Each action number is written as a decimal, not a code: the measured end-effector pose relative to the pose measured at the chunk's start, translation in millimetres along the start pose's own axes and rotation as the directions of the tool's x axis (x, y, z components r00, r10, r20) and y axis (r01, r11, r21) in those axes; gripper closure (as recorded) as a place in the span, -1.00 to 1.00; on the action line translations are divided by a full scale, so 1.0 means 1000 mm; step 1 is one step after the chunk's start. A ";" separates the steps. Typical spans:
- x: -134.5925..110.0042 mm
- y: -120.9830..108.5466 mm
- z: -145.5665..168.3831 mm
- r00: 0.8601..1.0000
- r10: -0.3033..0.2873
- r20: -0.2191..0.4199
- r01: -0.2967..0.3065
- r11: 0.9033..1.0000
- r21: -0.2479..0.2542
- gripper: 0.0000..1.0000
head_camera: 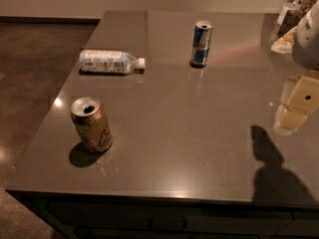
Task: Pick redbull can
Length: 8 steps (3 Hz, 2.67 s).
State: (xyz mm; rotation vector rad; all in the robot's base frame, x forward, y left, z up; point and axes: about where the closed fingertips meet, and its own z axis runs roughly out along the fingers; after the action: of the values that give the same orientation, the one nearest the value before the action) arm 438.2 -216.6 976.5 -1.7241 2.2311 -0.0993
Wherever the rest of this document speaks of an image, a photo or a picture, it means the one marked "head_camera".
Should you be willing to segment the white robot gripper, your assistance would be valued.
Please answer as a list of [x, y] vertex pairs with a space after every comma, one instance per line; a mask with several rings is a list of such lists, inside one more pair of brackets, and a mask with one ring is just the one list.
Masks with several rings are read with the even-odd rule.
[[[319, 69], [319, 1], [297, 25], [293, 59], [302, 67]], [[282, 89], [272, 129], [279, 135], [291, 135], [318, 108], [319, 72], [308, 71], [298, 78], [289, 77]]]

